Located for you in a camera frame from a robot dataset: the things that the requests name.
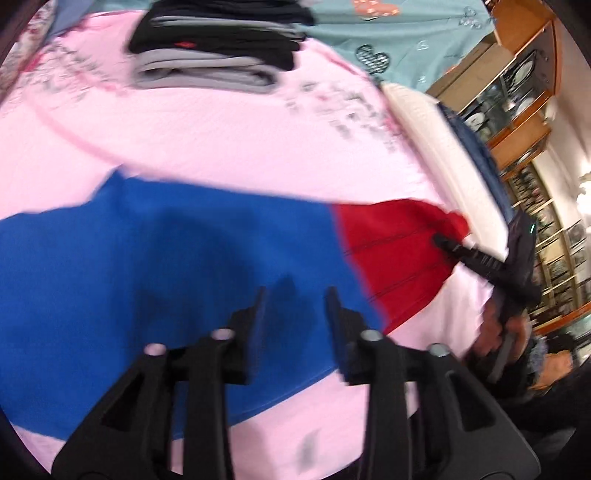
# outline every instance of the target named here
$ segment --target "black tool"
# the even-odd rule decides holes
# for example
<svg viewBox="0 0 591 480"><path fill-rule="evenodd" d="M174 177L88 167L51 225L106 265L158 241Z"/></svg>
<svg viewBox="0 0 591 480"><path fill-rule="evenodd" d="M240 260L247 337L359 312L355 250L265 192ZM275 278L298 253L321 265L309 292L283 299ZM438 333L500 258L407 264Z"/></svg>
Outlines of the black tool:
<svg viewBox="0 0 591 480"><path fill-rule="evenodd" d="M225 328L192 346L169 351L149 346L72 434L51 476L33 465L6 422L7 438L22 455L16 460L0 455L0 471L18 472L11 480L234 480L224 386L245 384L252 374L264 303L261 291L254 307L234 313ZM538 475L537 459L524 439L445 346L422 352L396 345L368 329L358 312L342 308L334 289L327 293L326 308L340 372L352 385L370 385L363 454L352 480L530 480ZM169 471L179 381L189 383L183 476ZM414 430L407 420L409 381L417 383L421 405L413 415L419 419ZM327 480L348 479L343 472Z"/></svg>
<svg viewBox="0 0 591 480"><path fill-rule="evenodd" d="M265 290L254 307L192 346L144 354L104 395L57 455L55 480L232 480L225 384L256 366ZM169 471L177 382L188 381L183 476Z"/></svg>
<svg viewBox="0 0 591 480"><path fill-rule="evenodd" d="M509 224L508 255L504 262L477 248L466 248L440 233L433 236L433 241L494 286L492 297L499 308L499 322L505 326L511 317L541 301L541 288L532 281L536 230L536 222L530 215L521 210L515 212ZM505 331L499 351L478 362L476 367L487 382L496 384L499 381L514 343L514 334Z"/></svg>
<svg viewBox="0 0 591 480"><path fill-rule="evenodd" d="M343 308L333 288L326 309L340 373L350 385L370 385L359 480L532 480L540 474L517 428L446 346L397 345ZM416 382L418 390L413 417L419 428L412 432L405 382ZM422 442L411 442L412 435Z"/></svg>

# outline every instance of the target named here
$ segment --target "pink fabric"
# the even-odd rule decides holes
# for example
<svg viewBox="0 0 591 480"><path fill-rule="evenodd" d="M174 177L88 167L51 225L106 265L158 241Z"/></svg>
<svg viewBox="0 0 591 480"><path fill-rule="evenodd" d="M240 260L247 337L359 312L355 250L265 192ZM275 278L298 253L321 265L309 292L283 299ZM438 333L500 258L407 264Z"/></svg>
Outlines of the pink fabric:
<svg viewBox="0 0 591 480"><path fill-rule="evenodd" d="M79 205L117 167L232 190L353 203L413 197L445 208L381 94L328 47L306 41L298 68L271 95L133 90L124 44L139 15L89 17L21 76L0 108L0 218ZM415 348L447 343L461 355L488 293L458 267L391 336ZM234 426L236 477L316 480L351 463L361 452L366 395L332 374ZM19 434L49 468L61 441Z"/></svg>

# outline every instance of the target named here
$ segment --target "hand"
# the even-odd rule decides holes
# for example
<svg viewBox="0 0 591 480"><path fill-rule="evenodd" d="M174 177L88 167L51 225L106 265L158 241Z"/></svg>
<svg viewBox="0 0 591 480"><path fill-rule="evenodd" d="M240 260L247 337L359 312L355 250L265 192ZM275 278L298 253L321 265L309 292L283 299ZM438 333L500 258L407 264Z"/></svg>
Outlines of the hand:
<svg viewBox="0 0 591 480"><path fill-rule="evenodd" d="M507 332L515 334L515 343L509 355L509 363L514 364L527 346L529 341L530 329L528 328L527 315L511 317L505 328ZM495 303L490 299L484 306L482 312L482 324L476 341L472 345L472 351L479 357L487 356L491 352L496 352L503 343L503 327L498 320L498 312Z"/></svg>

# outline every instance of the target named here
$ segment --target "black folded shirt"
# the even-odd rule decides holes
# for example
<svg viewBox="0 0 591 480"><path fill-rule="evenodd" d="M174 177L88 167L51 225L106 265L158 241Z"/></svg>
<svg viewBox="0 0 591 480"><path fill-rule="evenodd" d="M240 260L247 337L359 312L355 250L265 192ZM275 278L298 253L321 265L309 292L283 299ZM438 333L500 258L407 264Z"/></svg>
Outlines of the black folded shirt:
<svg viewBox="0 0 591 480"><path fill-rule="evenodd" d="M314 25L310 9L295 0L160 0L152 6L154 16L234 18L285 24Z"/></svg>
<svg viewBox="0 0 591 480"><path fill-rule="evenodd" d="M293 70L297 41L268 30L227 26L154 26L146 15L133 33L128 49L141 53L157 48L187 48L231 57L253 57L282 70Z"/></svg>

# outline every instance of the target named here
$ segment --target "red fabric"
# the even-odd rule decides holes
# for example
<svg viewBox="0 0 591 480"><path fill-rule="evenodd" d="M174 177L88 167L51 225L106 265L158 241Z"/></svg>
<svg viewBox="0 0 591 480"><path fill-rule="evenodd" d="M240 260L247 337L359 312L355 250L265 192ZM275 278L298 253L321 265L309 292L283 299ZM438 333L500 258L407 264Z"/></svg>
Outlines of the red fabric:
<svg viewBox="0 0 591 480"><path fill-rule="evenodd" d="M334 205L345 255L385 312L389 333L434 299L456 261L432 241L440 232L461 242L469 233L459 213L417 200Z"/></svg>

